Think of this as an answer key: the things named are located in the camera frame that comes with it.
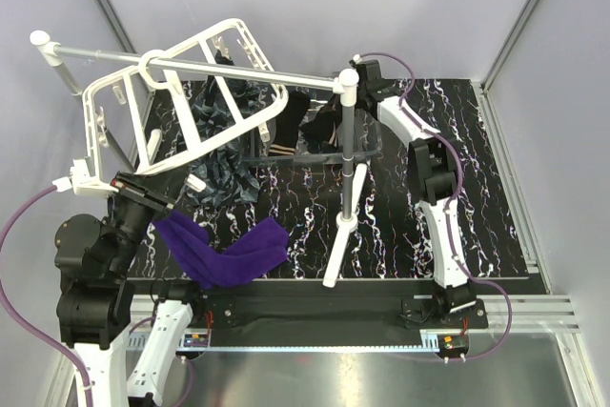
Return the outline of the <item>purple fleece sock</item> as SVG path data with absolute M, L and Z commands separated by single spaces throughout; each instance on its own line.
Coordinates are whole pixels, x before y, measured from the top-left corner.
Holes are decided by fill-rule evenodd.
M 248 284 L 288 259 L 289 234 L 271 217 L 222 252 L 205 228 L 179 211 L 152 224 L 178 266 L 203 289 Z

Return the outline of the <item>dark patterned sock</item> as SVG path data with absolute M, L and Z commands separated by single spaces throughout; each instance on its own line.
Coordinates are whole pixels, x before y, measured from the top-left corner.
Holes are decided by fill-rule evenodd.
M 254 83 L 228 79 L 226 85 L 240 113 L 248 117 L 259 108 L 260 90 Z M 199 136 L 207 140 L 234 124 L 234 119 L 213 76 L 207 77 L 199 92 L 193 94 L 191 111 Z M 246 148 L 237 137 L 191 163 L 191 173 L 206 188 L 188 191 L 194 204 L 206 210 L 255 203 L 260 184 L 244 162 Z

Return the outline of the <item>black striped sock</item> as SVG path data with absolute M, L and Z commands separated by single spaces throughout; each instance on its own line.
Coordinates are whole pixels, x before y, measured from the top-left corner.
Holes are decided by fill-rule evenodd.
M 268 156 L 292 156 L 299 137 L 299 125 L 305 117 L 311 99 L 303 92 L 291 91 L 284 110 L 274 119 L 275 135 Z

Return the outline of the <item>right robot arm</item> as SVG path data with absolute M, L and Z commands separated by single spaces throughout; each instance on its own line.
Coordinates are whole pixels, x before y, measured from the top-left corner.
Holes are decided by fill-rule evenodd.
M 430 125 L 408 104 L 414 88 L 403 91 L 382 76 L 380 53 L 357 54 L 351 65 L 359 76 L 356 105 L 370 113 L 407 148 L 407 188 L 423 212 L 432 245 L 435 292 L 430 315 L 454 327 L 475 306 L 458 224 L 458 197 L 463 171 L 455 142 Z

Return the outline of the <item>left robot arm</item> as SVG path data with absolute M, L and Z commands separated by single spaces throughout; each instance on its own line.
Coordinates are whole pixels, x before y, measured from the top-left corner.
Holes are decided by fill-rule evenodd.
M 107 216 L 78 214 L 56 232 L 60 338 L 77 357 L 79 400 L 88 406 L 162 405 L 180 338 L 205 317 L 206 304 L 194 283 L 164 283 L 145 348 L 132 372 L 126 371 L 135 294 L 128 271 L 150 224 L 172 211 L 187 177 L 183 168 L 118 173 Z

